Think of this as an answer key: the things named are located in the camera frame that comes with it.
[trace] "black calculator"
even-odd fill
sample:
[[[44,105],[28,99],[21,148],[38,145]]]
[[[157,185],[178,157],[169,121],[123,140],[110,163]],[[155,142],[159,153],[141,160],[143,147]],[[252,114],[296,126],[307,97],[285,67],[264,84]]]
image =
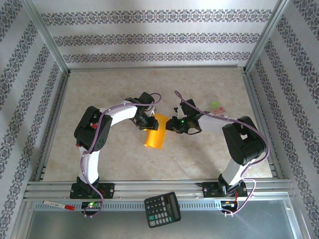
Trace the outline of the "black calculator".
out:
[[[180,221],[180,209],[175,192],[147,198],[144,201],[150,228]]]

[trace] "small green object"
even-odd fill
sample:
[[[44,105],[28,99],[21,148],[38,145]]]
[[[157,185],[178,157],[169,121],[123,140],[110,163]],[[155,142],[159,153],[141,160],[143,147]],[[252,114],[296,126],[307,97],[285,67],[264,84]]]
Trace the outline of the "small green object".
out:
[[[210,103],[210,106],[211,106],[211,108],[213,109],[213,110],[215,110],[215,109],[217,109],[218,108],[218,102],[217,101],[212,101],[211,103]]]

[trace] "patterned wallpaper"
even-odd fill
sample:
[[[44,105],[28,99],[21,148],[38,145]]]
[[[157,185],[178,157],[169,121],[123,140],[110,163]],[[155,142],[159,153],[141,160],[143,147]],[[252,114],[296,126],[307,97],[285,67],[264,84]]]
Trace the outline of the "patterned wallpaper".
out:
[[[20,1],[0,8],[0,239],[6,239],[43,152],[62,72]]]
[[[277,0],[35,1],[68,67],[244,66]]]
[[[251,72],[272,143],[319,238],[319,1],[293,0]]]

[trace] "beige marble surface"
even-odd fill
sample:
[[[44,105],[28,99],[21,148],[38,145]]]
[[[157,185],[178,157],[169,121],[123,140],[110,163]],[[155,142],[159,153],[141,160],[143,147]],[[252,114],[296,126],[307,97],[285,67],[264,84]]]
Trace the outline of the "beige marble surface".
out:
[[[73,136],[86,108],[108,108],[143,91],[162,94],[160,114],[171,118],[179,104],[174,90],[209,110],[219,101],[232,118],[254,118],[239,68],[162,68],[71,73],[44,181],[74,181],[80,154]],[[230,155],[224,136],[166,131],[161,150],[144,146],[146,131],[130,120],[112,126],[100,152],[101,180],[147,180],[173,178],[217,178]],[[252,167],[247,177],[271,177],[267,161]]]

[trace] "yellow cup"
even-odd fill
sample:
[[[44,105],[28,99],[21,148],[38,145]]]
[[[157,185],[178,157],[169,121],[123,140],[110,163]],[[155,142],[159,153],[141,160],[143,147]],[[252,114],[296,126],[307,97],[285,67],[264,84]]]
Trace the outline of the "yellow cup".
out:
[[[168,117],[155,113],[155,118],[159,122],[159,128],[156,130],[148,130],[148,135],[145,140],[145,146],[151,148],[161,149],[164,142],[164,136],[166,131],[166,122]]]

